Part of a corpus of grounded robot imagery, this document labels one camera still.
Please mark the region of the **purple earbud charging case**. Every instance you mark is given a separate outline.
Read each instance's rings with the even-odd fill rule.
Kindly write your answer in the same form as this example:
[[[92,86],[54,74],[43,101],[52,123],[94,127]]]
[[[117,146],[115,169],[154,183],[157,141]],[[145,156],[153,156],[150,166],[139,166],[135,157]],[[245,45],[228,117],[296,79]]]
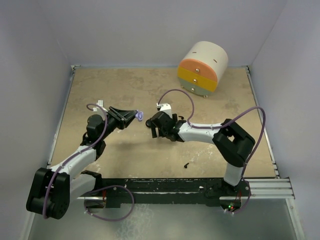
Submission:
[[[144,118],[144,113],[142,111],[137,111],[137,113],[135,114],[135,118],[139,121],[142,122],[143,118]]]

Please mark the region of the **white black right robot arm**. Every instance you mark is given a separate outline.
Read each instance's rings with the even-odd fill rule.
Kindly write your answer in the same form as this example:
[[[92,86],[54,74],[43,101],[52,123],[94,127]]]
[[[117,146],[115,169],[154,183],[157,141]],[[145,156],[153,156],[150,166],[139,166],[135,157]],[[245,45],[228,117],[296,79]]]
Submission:
[[[226,119],[218,124],[190,126],[186,120],[178,120],[158,111],[149,119],[152,137],[165,137],[172,142],[201,142],[213,144],[227,161],[222,190],[228,196],[240,190],[245,162],[256,141],[236,122]]]

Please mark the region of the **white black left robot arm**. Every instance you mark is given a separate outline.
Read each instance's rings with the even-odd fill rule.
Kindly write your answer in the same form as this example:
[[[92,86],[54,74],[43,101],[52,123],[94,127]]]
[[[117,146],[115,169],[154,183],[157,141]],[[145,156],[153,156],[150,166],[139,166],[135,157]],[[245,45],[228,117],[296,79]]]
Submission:
[[[86,107],[93,115],[87,119],[80,146],[62,162],[35,172],[26,201],[27,211],[59,220],[73,200],[85,194],[98,196],[107,190],[99,173],[84,169],[103,154],[107,136],[115,129],[124,130],[134,119],[141,122],[144,114],[138,110],[105,109],[93,103]]]

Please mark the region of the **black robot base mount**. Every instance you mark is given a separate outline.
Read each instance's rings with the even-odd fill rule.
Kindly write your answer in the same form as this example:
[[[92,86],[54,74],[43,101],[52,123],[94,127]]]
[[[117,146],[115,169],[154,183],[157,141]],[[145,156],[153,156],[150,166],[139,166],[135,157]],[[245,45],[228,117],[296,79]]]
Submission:
[[[84,196],[100,197],[106,208],[121,204],[205,205],[237,210],[251,196],[250,185],[241,180],[232,186],[221,177],[201,178],[103,178],[94,173],[93,190]]]

